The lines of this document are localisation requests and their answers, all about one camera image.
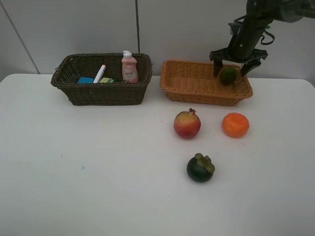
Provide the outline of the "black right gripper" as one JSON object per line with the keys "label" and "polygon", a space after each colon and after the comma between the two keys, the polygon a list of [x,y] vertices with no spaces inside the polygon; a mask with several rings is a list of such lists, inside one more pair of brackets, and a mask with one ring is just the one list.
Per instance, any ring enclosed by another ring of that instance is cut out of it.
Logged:
{"label": "black right gripper", "polygon": [[266,59],[266,50],[256,49],[258,40],[245,38],[239,40],[233,36],[226,48],[211,51],[209,58],[214,61],[214,76],[217,77],[223,68],[222,60],[236,63],[244,63],[240,72],[241,76],[246,76],[250,71],[261,65],[260,59]]}

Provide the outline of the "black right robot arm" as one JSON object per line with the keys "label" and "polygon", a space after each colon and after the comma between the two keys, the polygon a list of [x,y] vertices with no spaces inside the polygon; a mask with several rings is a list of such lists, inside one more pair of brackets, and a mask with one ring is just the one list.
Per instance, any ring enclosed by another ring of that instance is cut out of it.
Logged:
{"label": "black right robot arm", "polygon": [[211,51],[209,58],[214,63],[214,76],[223,68],[223,61],[240,63],[241,75],[245,76],[261,65],[268,57],[266,50],[256,49],[257,43],[270,45],[273,34],[267,32],[274,21],[294,23],[303,17],[315,17],[313,0],[249,0],[246,15],[235,19],[230,26],[232,38],[228,47]]}

